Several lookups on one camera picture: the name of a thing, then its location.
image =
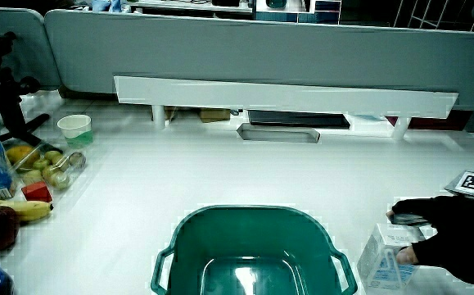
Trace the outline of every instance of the gloved hand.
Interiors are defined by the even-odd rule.
[[[436,228],[437,234],[413,243],[397,254],[400,264],[438,266],[474,284],[474,197],[456,195],[397,202],[388,217],[415,214]]]

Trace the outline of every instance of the yellow fruit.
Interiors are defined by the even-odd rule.
[[[40,158],[40,152],[34,151],[34,148],[28,145],[18,145],[11,147],[6,151],[7,159],[12,165],[22,161],[27,157],[25,162],[19,168],[31,168],[33,163]]]
[[[0,200],[0,206],[13,209],[20,221],[32,221],[49,215],[53,210],[53,205],[41,201],[3,201]]]

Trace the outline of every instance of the white table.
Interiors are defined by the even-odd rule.
[[[244,142],[237,117],[202,124],[179,115],[156,132],[149,106],[48,97],[61,106],[38,136],[60,138],[56,120],[84,112],[95,142],[87,170],[54,197],[52,214],[22,226],[16,245],[0,253],[17,295],[151,294],[156,255],[187,213],[208,204],[307,211],[347,255],[365,294],[356,263],[389,207],[399,197],[445,193],[458,173],[474,170],[474,137],[464,132],[410,130],[400,142],[336,135],[317,144]],[[407,293],[474,294],[474,287],[423,267]]]

